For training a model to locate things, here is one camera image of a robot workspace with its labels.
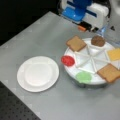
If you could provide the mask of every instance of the blue object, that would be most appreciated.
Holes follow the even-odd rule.
[[[70,2],[70,1],[67,1],[67,4],[69,4],[69,5],[71,5],[71,6],[75,7],[75,8],[80,8],[79,5],[75,5],[74,3]],[[94,17],[97,17],[97,14],[92,12],[92,11],[89,11],[89,10],[86,9],[85,12],[92,15],[92,16],[94,16]]]
[[[92,4],[92,0],[73,0],[73,3],[67,1],[71,6],[74,6],[75,9],[71,7],[66,7],[62,12],[62,15],[76,22],[80,22],[86,13],[86,7]]]
[[[63,11],[62,15],[76,22],[79,22],[85,16],[85,9],[76,8],[75,10],[73,10],[72,8],[67,7]]]

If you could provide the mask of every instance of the food item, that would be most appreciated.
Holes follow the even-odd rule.
[[[79,83],[90,83],[92,76],[90,73],[82,71],[82,72],[79,72],[75,78]]]
[[[68,40],[66,44],[74,52],[78,52],[86,46],[86,43],[78,36],[74,36],[72,39]]]
[[[61,61],[64,65],[68,67],[73,66],[75,64],[74,58],[68,55],[62,56]]]
[[[101,68],[97,74],[109,83],[112,83],[120,78],[120,70],[118,70],[112,64],[108,64],[105,67]]]
[[[111,61],[120,60],[120,48],[107,51]]]
[[[91,40],[91,44],[95,46],[102,47],[105,44],[105,39],[101,36],[94,36]]]

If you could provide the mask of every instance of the yellow food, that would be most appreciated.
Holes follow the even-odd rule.
[[[111,61],[120,60],[120,48],[109,50],[107,53]]]

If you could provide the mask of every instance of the divided plate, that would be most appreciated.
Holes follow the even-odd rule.
[[[91,73],[92,80],[89,85],[105,84],[106,81],[97,75],[97,71],[110,63],[106,51],[114,47],[106,42],[103,47],[91,45],[91,38],[84,39],[87,46],[80,52],[73,52],[69,48],[66,50],[65,55],[70,55],[75,59],[75,65],[72,67],[65,66],[67,73],[76,80],[75,76],[81,72],[86,71]]]

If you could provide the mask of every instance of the red tomato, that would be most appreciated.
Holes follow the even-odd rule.
[[[74,58],[71,56],[68,56],[68,55],[62,56],[61,61],[64,65],[66,65],[68,67],[75,64]]]

